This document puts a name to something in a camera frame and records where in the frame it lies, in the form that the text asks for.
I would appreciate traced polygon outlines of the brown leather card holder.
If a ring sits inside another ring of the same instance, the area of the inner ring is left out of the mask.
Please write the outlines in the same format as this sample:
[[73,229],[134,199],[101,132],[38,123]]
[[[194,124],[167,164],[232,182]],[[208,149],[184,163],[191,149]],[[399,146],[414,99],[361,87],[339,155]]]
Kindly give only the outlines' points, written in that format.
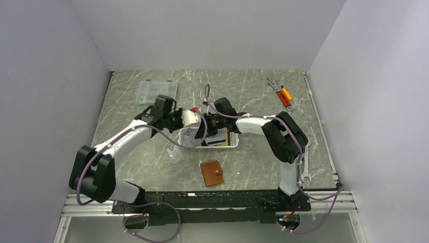
[[218,185],[224,182],[223,170],[218,160],[213,160],[200,164],[206,187]]

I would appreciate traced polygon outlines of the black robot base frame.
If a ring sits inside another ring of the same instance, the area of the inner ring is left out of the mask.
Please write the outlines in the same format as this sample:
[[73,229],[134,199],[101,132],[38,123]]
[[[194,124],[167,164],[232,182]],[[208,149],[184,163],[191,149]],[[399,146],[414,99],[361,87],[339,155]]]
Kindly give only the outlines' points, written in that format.
[[148,216],[150,226],[177,223],[275,223],[281,214],[309,212],[310,200],[298,192],[287,196],[279,189],[147,192],[148,206],[136,208],[114,201],[112,214]]

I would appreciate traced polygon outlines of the white plastic basket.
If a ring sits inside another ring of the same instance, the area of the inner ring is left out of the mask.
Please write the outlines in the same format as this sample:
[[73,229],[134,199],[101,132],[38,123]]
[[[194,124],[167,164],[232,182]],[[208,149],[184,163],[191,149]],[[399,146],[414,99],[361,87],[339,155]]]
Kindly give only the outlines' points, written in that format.
[[228,132],[226,128],[218,130],[217,134],[208,136],[204,140],[195,139],[197,131],[198,128],[196,127],[180,129],[178,143],[183,146],[201,149],[236,148],[239,144],[238,134]]

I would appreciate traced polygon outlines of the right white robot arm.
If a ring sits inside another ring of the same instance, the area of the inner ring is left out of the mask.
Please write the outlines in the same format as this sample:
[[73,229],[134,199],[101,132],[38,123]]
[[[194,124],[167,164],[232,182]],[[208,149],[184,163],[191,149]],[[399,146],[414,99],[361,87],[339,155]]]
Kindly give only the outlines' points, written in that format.
[[300,189],[298,164],[305,152],[308,138],[293,118],[285,111],[277,115],[262,116],[237,113],[230,101],[223,97],[214,103],[204,99],[204,105],[214,113],[205,115],[208,133],[226,128],[235,134],[264,136],[274,156],[280,161],[279,205],[291,210],[298,204],[296,193]]

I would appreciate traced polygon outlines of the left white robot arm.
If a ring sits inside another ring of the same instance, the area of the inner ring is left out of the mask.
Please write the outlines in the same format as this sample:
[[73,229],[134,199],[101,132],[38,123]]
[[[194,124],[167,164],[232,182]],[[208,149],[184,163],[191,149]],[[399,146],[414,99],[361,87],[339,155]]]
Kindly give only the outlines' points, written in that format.
[[82,146],[76,154],[69,187],[91,201],[121,201],[130,211],[140,212],[146,203],[145,189],[131,182],[119,181],[116,167],[133,149],[163,129],[173,132],[189,124],[194,113],[177,108],[176,104],[173,98],[159,95],[153,105],[109,140],[95,147]]

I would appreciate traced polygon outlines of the gold credit card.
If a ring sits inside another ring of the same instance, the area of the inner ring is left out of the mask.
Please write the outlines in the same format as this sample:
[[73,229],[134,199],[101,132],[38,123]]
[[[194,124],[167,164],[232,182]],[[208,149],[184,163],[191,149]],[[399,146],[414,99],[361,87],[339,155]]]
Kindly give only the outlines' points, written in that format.
[[219,146],[230,146],[232,143],[232,135],[230,132],[228,131],[223,131],[223,135],[224,135],[224,142],[222,142],[221,144],[219,144]]

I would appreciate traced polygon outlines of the clear plastic card sleeve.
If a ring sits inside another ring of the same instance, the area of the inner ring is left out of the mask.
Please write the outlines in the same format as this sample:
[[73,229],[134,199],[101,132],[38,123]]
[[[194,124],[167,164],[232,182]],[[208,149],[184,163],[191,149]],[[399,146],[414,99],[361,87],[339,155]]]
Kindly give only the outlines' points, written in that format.
[[167,153],[170,159],[172,160],[173,164],[177,164],[185,159],[180,147],[176,145],[168,148]]

